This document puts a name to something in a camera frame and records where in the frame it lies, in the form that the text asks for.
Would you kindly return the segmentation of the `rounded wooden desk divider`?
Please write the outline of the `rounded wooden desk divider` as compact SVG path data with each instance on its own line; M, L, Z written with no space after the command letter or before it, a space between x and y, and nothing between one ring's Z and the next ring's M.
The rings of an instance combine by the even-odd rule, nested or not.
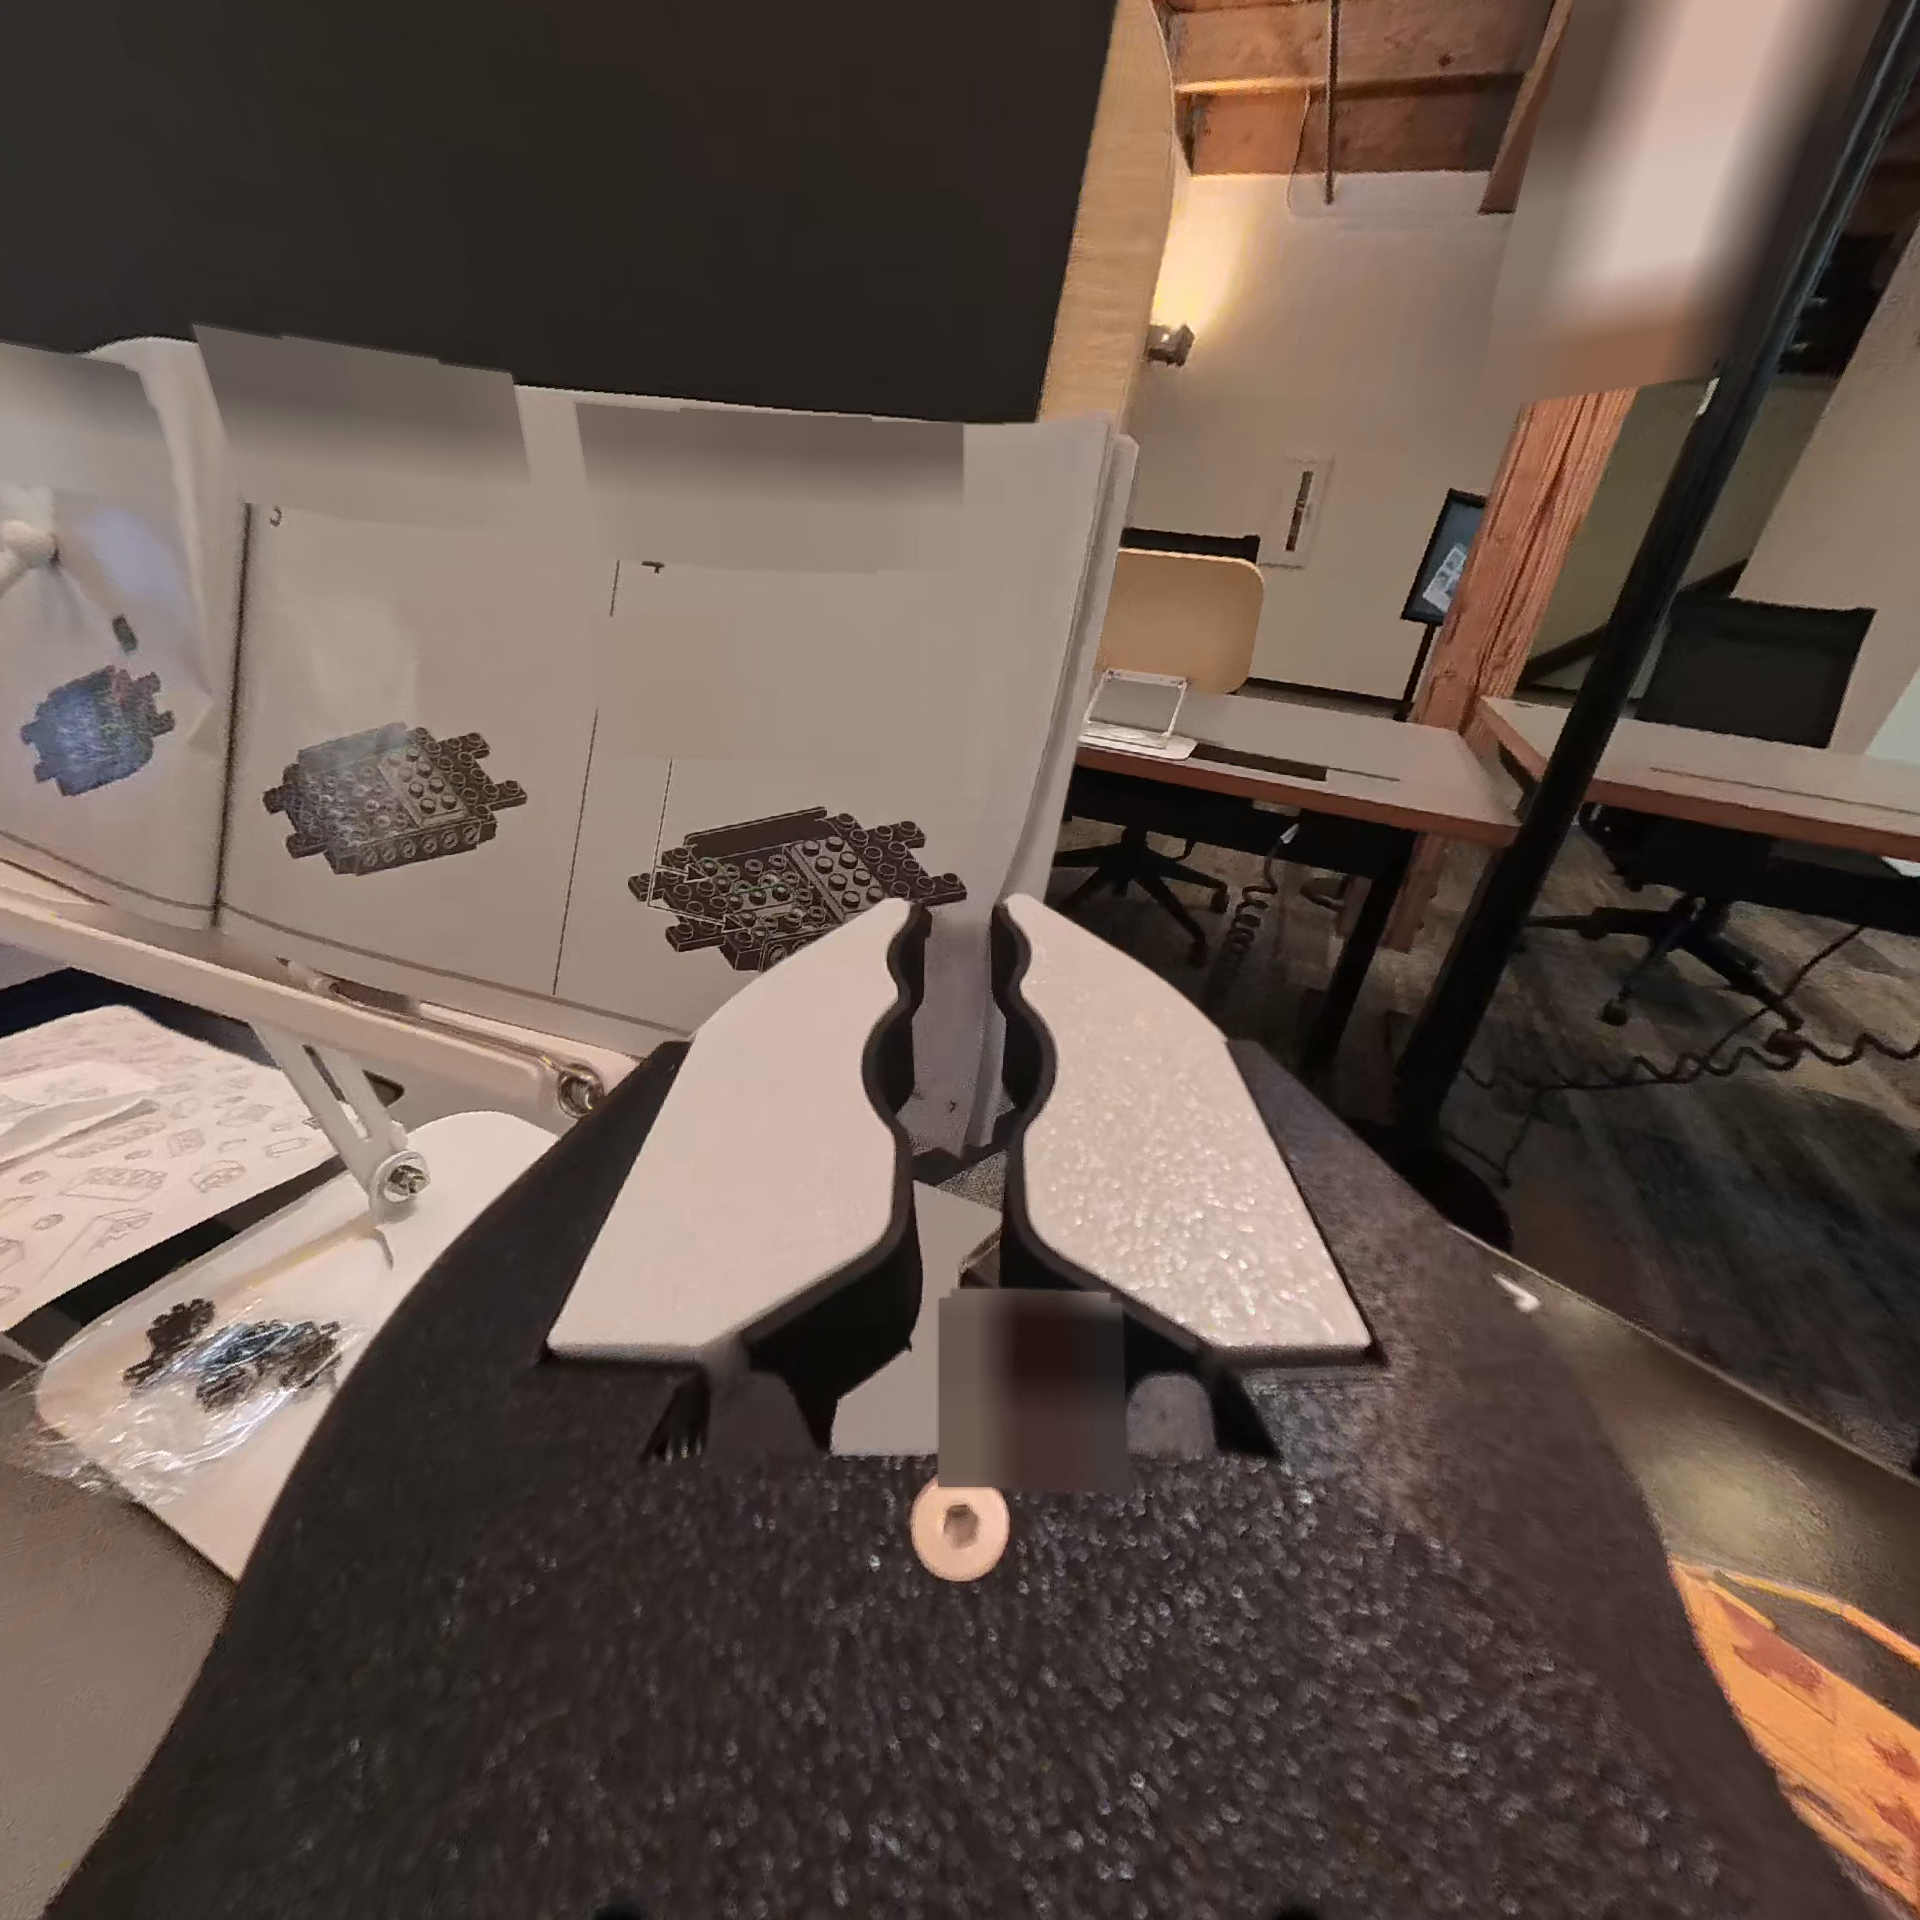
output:
M1160 672L1235 694L1250 678L1264 570L1243 558L1119 550L1097 672Z

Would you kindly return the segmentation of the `black office chair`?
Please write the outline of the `black office chair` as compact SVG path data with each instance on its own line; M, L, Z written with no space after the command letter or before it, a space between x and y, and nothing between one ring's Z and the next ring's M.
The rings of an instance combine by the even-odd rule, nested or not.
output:
M1203 961L1207 961L1213 938L1195 922L1184 899L1179 899L1174 888L1177 884L1199 888L1207 894L1206 909L1213 915L1225 915L1228 910L1228 883L1188 865L1184 859L1177 859L1177 857L1154 850L1150 829L1125 825L1113 844L1101 844L1101 846L1088 844L1088 846L1058 850L1052 857L1052 870L1055 871L1073 870L1073 871L1088 874L1077 884L1077 891L1071 891L1068 905L1061 909L1064 915L1073 915L1077 905L1088 901L1095 891L1110 891L1113 899L1125 899L1126 891L1140 891L1166 916L1174 916L1177 926L1188 938L1188 964L1199 965Z
M1658 910L1612 905L1582 916L1529 916L1526 932L1566 932L1592 945L1607 938L1639 938L1647 945L1637 965L1621 976L1609 1001L1599 1010L1603 1023L1624 1025L1647 976L1669 957L1687 952L1726 990L1782 1019L1790 1033L1807 1025L1790 998L1765 979L1760 964L1726 945L1723 926L1738 901L1756 899L1754 888L1765 884L1760 874L1769 859L1826 859L1822 850L1607 802L1586 802L1576 822L1629 891L1649 884L1675 891L1675 901Z

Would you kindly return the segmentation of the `torn white paper bag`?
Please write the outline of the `torn white paper bag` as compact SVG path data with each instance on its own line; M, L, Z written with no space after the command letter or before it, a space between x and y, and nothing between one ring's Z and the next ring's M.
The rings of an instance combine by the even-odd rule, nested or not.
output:
M130 1007L3 1038L3 1329L330 1157L277 1067Z

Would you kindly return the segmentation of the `white book stand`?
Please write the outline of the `white book stand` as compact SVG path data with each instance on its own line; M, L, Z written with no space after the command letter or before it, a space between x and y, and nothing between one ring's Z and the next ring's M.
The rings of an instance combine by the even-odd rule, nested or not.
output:
M357 1319L376 1334L452 1241L638 1063L411 998L341 996L302 964L85 899L13 862L3 865L3 949L243 1025L246 1038L219 1049L277 1067L332 1148L327 1165L216 1214L243 1217L243 1232L137 1287L60 1351L92 1327L140 1327L189 1296ZM147 1255L169 1259L189 1232ZM239 1577L332 1395L172 1505L145 1510Z

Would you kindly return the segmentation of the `small screen on stand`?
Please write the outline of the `small screen on stand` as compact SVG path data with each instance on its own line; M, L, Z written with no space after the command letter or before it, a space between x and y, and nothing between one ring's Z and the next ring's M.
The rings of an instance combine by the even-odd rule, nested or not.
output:
M1398 702L1398 718L1412 718L1412 709L1421 694L1421 682L1428 672L1428 655L1434 651L1436 630L1448 625L1453 612L1453 598L1460 579L1465 576L1469 550L1476 542L1480 522L1486 517L1482 492L1448 490L1442 509L1428 534L1423 558L1415 570L1409 601L1402 618L1423 630L1421 645L1415 654L1412 676L1403 682L1403 694Z

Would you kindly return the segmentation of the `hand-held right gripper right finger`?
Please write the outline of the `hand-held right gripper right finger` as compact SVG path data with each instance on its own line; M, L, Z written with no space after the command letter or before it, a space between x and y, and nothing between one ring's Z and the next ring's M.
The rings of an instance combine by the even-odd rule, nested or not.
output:
M1012 1104L1003 1282L1108 1294L1195 1357L1366 1354L1367 1324L1225 1034L1038 899L995 905L989 952Z

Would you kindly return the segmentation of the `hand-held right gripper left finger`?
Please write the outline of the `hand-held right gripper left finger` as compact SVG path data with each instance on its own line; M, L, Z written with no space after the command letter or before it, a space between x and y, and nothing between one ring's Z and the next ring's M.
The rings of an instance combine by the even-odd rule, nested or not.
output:
M921 949L923 909L886 899L699 1025L549 1351L715 1363L895 1251L910 1183L882 1049Z

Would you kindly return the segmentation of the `grey office table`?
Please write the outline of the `grey office table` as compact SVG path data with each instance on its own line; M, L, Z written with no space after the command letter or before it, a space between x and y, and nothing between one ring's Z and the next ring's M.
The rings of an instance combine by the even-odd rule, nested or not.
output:
M1814 844L1738 905L1918 934L1913 765L1621 718L1586 802Z
M1504 850L1518 814L1469 771L1455 731L1264 694L1188 692L1191 759L1077 749L1068 822L1142 825L1207 846L1352 874L1367 884L1300 1053L1324 1074L1347 1038L1421 838Z

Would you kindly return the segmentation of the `grey printed instruction sheet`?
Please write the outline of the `grey printed instruction sheet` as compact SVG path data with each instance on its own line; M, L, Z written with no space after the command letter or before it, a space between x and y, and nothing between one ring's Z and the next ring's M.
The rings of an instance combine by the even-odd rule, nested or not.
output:
M821 807L919 825L931 909L906 1124L959 1145L995 1041L985 916L1064 789L1068 706L1113 582L1135 443L1113 418L952 426L580 406L616 558L560 998L689 1033L761 974L670 853ZM687 925L691 948L673 948Z
M60 534L3 598L3 859L208 926L248 509L202 348L6 342L3 517Z
M560 993L616 565L587 532L577 392L523 390L534 503L504 528L261 509L251 522L221 926L315 965L454 998ZM481 735L519 784L493 838L383 874L286 853L266 811L302 749L386 724Z

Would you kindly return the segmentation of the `black tripod stand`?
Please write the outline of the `black tripod stand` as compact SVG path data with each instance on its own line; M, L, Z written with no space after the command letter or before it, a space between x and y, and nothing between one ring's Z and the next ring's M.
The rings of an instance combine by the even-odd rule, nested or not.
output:
M1513 1248L1498 1193L1439 1134L1482 1019L1549 871L1575 825L1629 688L1682 587L1686 565L1726 485L1818 275L1855 208L1918 78L1918 3L1855 3L1818 74L1818 98L1782 163L1766 246L1726 324L1716 392L1624 579L1594 667L1563 718L1549 767L1523 811L1518 838L1486 870L1448 949L1436 985L1403 1046L1398 1119L1378 1157L1449 1225Z

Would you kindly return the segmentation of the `toy car box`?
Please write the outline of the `toy car box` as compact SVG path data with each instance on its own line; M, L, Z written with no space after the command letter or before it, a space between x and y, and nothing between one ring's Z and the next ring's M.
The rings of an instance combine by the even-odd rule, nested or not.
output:
M1793 1808L1879 1916L1918 1916L1918 1479L1513 1256L1491 1270L1637 1476Z

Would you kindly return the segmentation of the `slanted wooden beam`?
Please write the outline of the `slanted wooden beam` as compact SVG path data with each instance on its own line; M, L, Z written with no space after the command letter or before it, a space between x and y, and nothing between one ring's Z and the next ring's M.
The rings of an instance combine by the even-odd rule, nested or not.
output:
M1637 390L1533 403L1518 413L1453 606L1428 654L1412 722L1455 731L1469 771L1502 797L1480 700L1513 694L1533 655Z

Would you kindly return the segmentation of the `white desk device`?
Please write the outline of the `white desk device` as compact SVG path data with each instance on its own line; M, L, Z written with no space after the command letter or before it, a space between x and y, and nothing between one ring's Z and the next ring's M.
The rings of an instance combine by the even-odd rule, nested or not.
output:
M1184 702L1181 676L1101 669L1077 743L1162 762L1191 759L1199 741L1181 731Z

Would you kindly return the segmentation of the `clear bag of pieces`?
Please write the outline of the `clear bag of pieces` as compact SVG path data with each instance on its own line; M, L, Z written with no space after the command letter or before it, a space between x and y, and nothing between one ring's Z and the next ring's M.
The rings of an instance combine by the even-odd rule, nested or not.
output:
M92 1327L27 1386L10 1463L150 1510L172 1505L302 1411L320 1411L371 1329L189 1296Z

